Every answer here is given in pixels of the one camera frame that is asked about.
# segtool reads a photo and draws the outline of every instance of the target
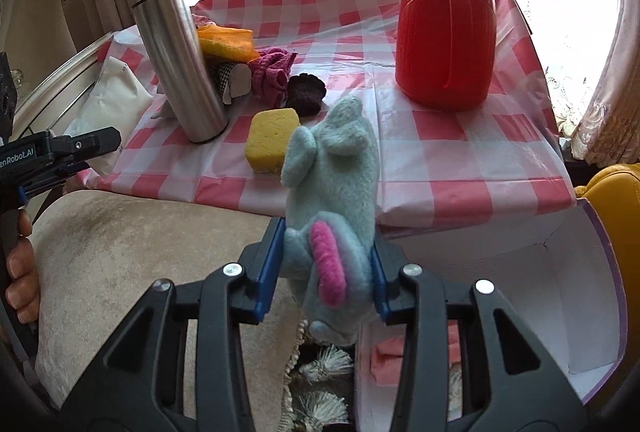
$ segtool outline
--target stuffed animal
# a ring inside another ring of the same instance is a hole
[[[291,135],[281,175],[289,195],[280,276],[321,342],[354,344],[360,325],[375,317],[370,252],[379,175],[376,136],[353,95]]]

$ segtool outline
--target table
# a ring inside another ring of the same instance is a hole
[[[192,11],[219,25],[253,30],[258,48],[297,52],[292,75],[327,85],[326,108],[358,95],[381,158],[378,223],[385,227],[462,227],[575,204],[562,163],[545,76],[515,0],[496,0],[497,52],[481,108],[446,114],[423,108],[394,81],[399,0],[203,0]],[[158,78],[134,26],[117,33],[107,54],[126,62],[150,92]],[[255,175],[244,158],[254,96],[234,100],[225,132],[188,142],[176,120],[152,120],[156,94],[114,173],[79,174],[87,188],[283,215],[279,178]],[[312,125],[319,119],[307,123]]]

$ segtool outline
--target stainless steel thermos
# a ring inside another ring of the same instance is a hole
[[[201,143],[219,135],[228,116],[184,0],[134,0],[132,8],[151,64],[189,140]]]

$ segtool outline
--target human hand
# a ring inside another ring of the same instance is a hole
[[[12,279],[5,296],[16,309],[21,323],[35,322],[40,312],[40,283],[36,270],[33,246],[27,238],[31,234],[31,219],[23,209],[18,216],[18,244],[6,258],[6,269]]]

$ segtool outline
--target white plastic bag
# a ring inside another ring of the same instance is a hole
[[[120,132],[122,145],[117,151],[87,161],[98,174],[106,176],[113,172],[122,146],[129,140],[152,101],[153,97],[129,65],[110,56],[102,64],[100,76],[80,115],[71,122],[65,134],[78,136],[110,126]]]

